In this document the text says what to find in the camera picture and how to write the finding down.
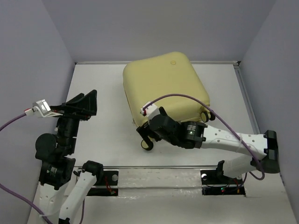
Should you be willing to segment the pale yellow hard-shell suitcase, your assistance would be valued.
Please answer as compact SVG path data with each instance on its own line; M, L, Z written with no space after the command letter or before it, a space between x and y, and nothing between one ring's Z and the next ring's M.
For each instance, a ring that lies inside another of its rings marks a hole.
M210 106L210 97L203 83L188 57L181 52L128 63L123 70L123 87L137 127L141 120L140 109L156 98L159 101L155 105L162 106L175 121L206 123L215 120L215 116L204 106L179 96L187 95ZM141 147L147 150L144 140Z

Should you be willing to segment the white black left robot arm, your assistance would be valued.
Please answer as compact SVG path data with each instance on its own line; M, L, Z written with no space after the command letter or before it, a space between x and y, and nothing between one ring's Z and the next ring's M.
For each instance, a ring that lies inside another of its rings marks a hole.
M103 180L103 165L87 161L78 174L78 183L64 199L76 162L69 156L75 151L79 123L97 114L97 91L80 93L56 106L43 99L33 103L32 110L41 118L58 118L55 133L44 133L35 143L35 158L42 161L39 175L42 223L72 224L88 191Z

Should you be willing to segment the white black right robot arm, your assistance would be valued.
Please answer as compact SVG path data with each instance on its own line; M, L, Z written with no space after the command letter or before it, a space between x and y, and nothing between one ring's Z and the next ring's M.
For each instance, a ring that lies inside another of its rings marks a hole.
M215 178L226 183L255 170L262 174L280 172L277 133L268 130L264 134L243 134L221 130L196 121L178 122L163 107L151 105L141 109L138 133L153 148L152 141L164 140L184 149L219 149L240 154L234 159L218 162Z

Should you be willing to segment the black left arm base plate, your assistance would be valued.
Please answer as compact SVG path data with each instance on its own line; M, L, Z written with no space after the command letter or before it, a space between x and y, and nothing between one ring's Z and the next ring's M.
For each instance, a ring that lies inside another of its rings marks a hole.
M119 170L104 169L103 177L97 181L87 193L87 196L118 196Z

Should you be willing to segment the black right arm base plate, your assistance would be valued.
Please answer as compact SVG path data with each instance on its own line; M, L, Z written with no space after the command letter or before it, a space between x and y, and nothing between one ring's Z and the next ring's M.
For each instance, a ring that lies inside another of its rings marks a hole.
M218 177L216 170L202 170L201 185L204 196L245 196L243 179Z

